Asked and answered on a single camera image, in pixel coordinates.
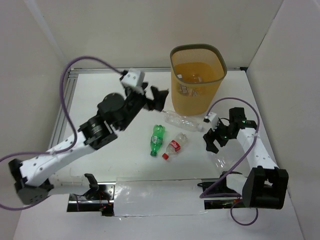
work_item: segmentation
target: red bottle cap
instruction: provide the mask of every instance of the red bottle cap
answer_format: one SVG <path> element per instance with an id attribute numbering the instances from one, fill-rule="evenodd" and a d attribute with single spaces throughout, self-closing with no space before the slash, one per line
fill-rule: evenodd
<path id="1" fill-rule="evenodd" d="M 162 157 L 163 157 L 165 160 L 167 160 L 167 159 L 169 158 L 168 154 L 166 154 L 166 153 L 164 153 L 164 154 L 162 155 Z"/>

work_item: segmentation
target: bottle cap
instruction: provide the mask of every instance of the bottle cap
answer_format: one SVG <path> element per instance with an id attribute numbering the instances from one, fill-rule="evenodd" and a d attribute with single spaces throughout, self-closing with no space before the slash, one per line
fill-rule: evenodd
<path id="1" fill-rule="evenodd" d="M 162 157 L 163 157 L 165 160 L 167 160 L 167 159 L 169 158 L 168 154 L 166 154 L 166 153 L 164 153 L 164 154 L 162 155 Z"/>
<path id="2" fill-rule="evenodd" d="M 196 129 L 197 129 L 199 132 L 202 132 L 202 130 L 204 129 L 204 126 L 202 126 L 201 124 L 199 124 L 198 126 L 196 126 Z"/>

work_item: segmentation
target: red label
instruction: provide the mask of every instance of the red label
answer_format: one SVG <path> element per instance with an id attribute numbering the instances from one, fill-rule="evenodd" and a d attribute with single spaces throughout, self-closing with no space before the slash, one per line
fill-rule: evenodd
<path id="1" fill-rule="evenodd" d="M 170 144 L 172 147 L 174 147 L 174 150 L 175 150 L 176 152 L 178 152 L 178 151 L 181 149 L 179 143 L 177 143 L 175 140 L 172 140 L 169 144 Z"/>

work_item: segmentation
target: bottle label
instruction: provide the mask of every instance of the bottle label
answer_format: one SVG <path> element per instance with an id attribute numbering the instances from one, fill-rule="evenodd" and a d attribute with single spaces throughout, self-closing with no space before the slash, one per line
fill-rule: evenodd
<path id="1" fill-rule="evenodd" d="M 171 145 L 176 152 L 178 152 L 178 151 L 181 149 L 179 143 L 177 143 L 175 140 L 172 140 L 172 141 L 169 143 L 169 145 Z"/>
<path id="2" fill-rule="evenodd" d="M 161 137 L 153 136 L 151 137 L 151 143 L 162 144 L 163 139 Z"/>

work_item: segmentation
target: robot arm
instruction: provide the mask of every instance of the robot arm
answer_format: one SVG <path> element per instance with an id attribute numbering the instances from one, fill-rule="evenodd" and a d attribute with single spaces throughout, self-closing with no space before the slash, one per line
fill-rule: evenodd
<path id="1" fill-rule="evenodd" d="M 163 110 L 169 91 L 159 91 L 151 86 L 153 100 L 147 98 L 145 88 L 148 83 L 143 82 L 144 76 L 144 72 L 133 68 L 126 72 L 120 79 L 126 99 L 119 93 L 107 95 L 97 105 L 97 114 L 79 127 L 76 143 L 68 151 L 55 154 L 73 144 L 74 136 L 49 149 L 48 152 L 52 154 L 9 162 L 15 190 L 25 205 L 54 194 L 71 193 L 90 199 L 96 193 L 99 186 L 92 174 L 62 178 L 56 172 L 115 140 L 115 131 L 124 131 L 142 108 Z"/>
<path id="2" fill-rule="evenodd" d="M 242 107 L 229 110 L 229 125 L 226 126 L 217 114 L 210 112 L 204 119 L 211 122 L 212 128 L 203 136 L 206 150 L 218 153 L 217 141 L 223 147 L 231 139 L 236 139 L 246 152 L 253 144 L 257 124 L 247 120 Z M 247 208 L 281 209 L 284 204 L 289 175 L 285 169 L 279 169 L 271 159 L 258 135 L 255 145 L 247 155 L 250 174 L 245 178 L 241 174 L 229 174 L 226 177 L 227 187 L 242 195 Z"/>

